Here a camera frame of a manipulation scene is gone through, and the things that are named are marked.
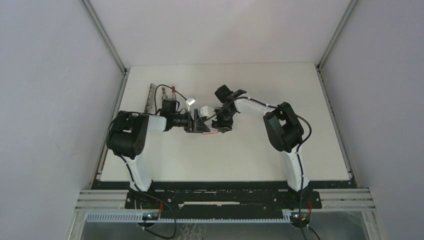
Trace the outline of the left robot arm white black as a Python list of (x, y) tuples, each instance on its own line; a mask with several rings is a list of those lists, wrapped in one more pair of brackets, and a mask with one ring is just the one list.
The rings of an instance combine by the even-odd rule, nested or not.
[(106, 146), (120, 157), (128, 168), (130, 188), (138, 191), (137, 202), (149, 209), (156, 203), (157, 196), (149, 188), (153, 182), (148, 174), (142, 152), (148, 132), (167, 132), (173, 127), (183, 128), (187, 133), (209, 133), (211, 129), (202, 122), (198, 109), (194, 113), (177, 111), (178, 101), (166, 98), (158, 114), (121, 110), (111, 121)]

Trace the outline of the red white staple box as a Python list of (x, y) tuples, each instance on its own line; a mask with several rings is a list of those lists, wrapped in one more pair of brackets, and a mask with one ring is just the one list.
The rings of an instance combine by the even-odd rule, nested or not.
[(204, 132), (203, 135), (213, 135), (217, 134), (219, 131), (216, 128), (210, 128), (209, 131)]

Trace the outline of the black and grey large stapler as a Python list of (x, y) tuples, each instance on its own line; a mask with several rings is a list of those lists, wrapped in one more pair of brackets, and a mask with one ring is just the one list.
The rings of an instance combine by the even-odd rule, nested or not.
[(143, 111), (143, 113), (145, 114), (149, 114), (151, 112), (152, 105), (154, 104), (154, 92), (156, 87), (157, 86), (154, 83), (151, 83), (149, 86), (148, 95), (147, 95), (147, 99), (146, 99), (146, 103), (145, 103), (145, 107)]

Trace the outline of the beige small stapler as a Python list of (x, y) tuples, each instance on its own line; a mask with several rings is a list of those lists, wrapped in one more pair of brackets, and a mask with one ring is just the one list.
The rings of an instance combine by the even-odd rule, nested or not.
[(161, 87), (161, 101), (163, 102), (168, 98), (166, 88), (164, 86)]

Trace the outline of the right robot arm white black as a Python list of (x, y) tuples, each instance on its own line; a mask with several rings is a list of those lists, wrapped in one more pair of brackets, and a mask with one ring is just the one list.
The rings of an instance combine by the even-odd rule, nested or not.
[(309, 201), (309, 195), (304, 189), (310, 181), (303, 168), (302, 144), (306, 140), (303, 139), (305, 131), (301, 121), (306, 123), (309, 130), (312, 128), (294, 112), (289, 103), (269, 105), (247, 96), (246, 93), (242, 89), (232, 91), (225, 84), (219, 87), (214, 94), (222, 106), (214, 111), (211, 126), (225, 133), (232, 130), (233, 116), (236, 113), (262, 118), (270, 144), (284, 159), (287, 184), (292, 190), (289, 203), (295, 208), (302, 208)]

